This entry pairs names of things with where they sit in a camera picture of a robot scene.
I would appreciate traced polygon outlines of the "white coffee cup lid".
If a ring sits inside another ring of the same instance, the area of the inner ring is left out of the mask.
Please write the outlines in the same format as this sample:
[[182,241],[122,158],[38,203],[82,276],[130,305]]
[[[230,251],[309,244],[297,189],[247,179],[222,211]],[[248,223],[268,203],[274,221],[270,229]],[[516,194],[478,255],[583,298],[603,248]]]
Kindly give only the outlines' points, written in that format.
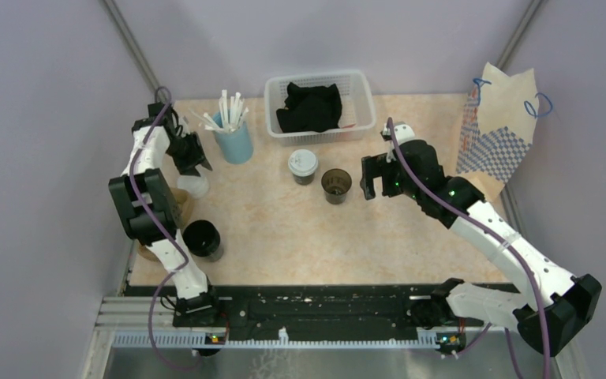
[[288,159],[290,172],[302,178],[314,174],[318,166],[319,160],[316,154],[308,149],[295,150]]

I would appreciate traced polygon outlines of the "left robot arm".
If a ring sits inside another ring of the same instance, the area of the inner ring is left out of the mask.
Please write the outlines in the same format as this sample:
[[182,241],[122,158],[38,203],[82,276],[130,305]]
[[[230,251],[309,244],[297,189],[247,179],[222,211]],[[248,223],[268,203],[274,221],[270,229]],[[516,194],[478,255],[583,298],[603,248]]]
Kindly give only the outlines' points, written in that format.
[[193,262],[182,241],[181,209],[164,178],[165,156],[172,158],[181,178],[200,176],[211,169],[200,138],[186,132],[169,103],[148,105],[148,116],[131,129],[133,148],[127,167],[109,181],[108,189],[122,227],[129,238],[154,253],[173,282],[176,312],[212,326],[221,317],[207,275]]

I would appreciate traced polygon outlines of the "dark printed coffee cup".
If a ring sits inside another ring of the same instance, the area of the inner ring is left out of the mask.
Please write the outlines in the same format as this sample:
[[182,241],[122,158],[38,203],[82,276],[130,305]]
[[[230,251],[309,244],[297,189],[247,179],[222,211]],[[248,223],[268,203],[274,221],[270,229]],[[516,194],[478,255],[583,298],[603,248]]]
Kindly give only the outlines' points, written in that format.
[[326,201],[332,205],[340,205],[346,201],[352,187],[352,178],[347,171],[332,168],[323,174],[320,183]]
[[301,186],[307,186],[314,181],[315,174],[311,173],[308,175],[297,175],[293,174],[294,181]]

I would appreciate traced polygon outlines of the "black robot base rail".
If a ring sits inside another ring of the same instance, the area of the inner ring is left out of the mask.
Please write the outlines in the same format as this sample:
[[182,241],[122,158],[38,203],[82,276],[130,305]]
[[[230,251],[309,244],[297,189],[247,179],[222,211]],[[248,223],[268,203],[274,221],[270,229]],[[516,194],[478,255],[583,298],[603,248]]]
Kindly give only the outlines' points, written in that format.
[[107,297],[97,328],[119,347],[436,349],[453,355],[475,328],[515,330],[524,306],[510,284],[216,286],[208,305],[166,287]]

